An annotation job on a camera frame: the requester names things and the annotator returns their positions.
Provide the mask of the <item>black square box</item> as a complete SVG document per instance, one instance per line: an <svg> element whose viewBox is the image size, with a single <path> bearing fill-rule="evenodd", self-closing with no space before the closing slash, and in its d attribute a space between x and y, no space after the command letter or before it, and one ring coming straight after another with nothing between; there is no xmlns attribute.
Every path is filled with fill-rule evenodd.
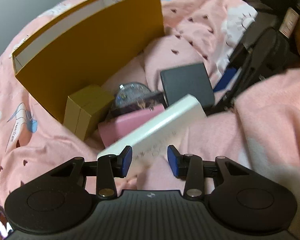
<svg viewBox="0 0 300 240"><path fill-rule="evenodd" d="M215 96L203 63L166 69L160 73L167 104L170 106L190 94L204 110L215 104Z"/></svg>

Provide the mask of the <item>pink small box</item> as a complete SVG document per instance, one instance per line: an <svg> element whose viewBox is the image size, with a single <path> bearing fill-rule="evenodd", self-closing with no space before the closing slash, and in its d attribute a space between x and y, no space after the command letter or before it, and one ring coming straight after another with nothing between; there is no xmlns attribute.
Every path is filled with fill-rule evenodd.
<svg viewBox="0 0 300 240"><path fill-rule="evenodd" d="M98 132L105 148L164 111L163 104L158 104L99 123Z"/></svg>

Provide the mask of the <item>olive gold small box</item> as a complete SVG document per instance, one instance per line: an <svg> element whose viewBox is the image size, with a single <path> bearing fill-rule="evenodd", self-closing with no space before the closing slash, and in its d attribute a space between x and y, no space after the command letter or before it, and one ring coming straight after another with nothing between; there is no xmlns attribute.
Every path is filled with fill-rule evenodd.
<svg viewBox="0 0 300 240"><path fill-rule="evenodd" d="M89 85L67 98L63 125L80 140L85 140L105 119L114 96L98 85Z"/></svg>

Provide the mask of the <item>orange cardboard storage box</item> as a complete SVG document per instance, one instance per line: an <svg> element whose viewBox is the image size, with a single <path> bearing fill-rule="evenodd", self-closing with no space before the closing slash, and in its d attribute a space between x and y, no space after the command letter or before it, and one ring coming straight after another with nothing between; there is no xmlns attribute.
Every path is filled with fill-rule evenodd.
<svg viewBox="0 0 300 240"><path fill-rule="evenodd" d="M15 77L63 121L70 94L104 84L163 34L160 0L86 0L58 15L13 52Z"/></svg>

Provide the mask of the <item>white box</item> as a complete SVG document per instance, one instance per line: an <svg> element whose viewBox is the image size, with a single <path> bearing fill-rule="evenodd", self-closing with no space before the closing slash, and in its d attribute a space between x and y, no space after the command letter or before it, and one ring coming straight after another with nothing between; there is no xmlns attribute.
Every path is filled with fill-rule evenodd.
<svg viewBox="0 0 300 240"><path fill-rule="evenodd" d="M179 147L187 129L205 117L199 101L189 94L100 152L97 158L118 155L126 146L131 146L132 163L127 177L133 177L150 167L156 157L165 157L168 145Z"/></svg>

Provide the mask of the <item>clear glitter round case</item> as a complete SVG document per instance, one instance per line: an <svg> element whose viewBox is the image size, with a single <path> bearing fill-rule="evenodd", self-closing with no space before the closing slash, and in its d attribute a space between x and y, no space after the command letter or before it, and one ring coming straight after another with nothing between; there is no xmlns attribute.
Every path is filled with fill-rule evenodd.
<svg viewBox="0 0 300 240"><path fill-rule="evenodd" d="M137 102L143 99L151 90L139 82L130 82L119 85L119 90L115 95L115 100L111 106L110 113L112 116L119 116L126 113L139 110Z"/></svg>

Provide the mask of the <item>purple anime card box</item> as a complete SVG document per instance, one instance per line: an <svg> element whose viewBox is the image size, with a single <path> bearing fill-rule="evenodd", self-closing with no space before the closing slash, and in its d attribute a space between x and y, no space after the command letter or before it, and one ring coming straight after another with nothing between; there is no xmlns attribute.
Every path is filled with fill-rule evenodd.
<svg viewBox="0 0 300 240"><path fill-rule="evenodd" d="M162 104L164 108L167 108L164 93L151 92L123 103L113 104L110 109L110 114L113 117L117 117L123 114L131 113L133 111L151 108L159 104Z"/></svg>

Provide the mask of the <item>pink patterned bed sheet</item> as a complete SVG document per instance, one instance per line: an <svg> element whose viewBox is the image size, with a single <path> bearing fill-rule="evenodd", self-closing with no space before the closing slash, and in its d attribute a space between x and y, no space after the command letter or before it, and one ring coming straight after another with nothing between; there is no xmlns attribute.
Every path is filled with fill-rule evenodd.
<svg viewBox="0 0 300 240"><path fill-rule="evenodd" d="M0 57L0 206L15 189L59 164L81 155L94 160L102 151L95 134L79 140L24 89L14 76L12 53L40 27L85 0L65 0L32 20ZM240 0L162 0L167 35L106 82L138 81L161 89L159 72L204 62L216 83L224 67L215 62L217 49L225 58L235 45L231 33L252 9ZM181 153L213 160L228 158L282 184L298 201L290 231L300 238L300 68L257 83L244 92L234 109L199 120L177 143Z"/></svg>

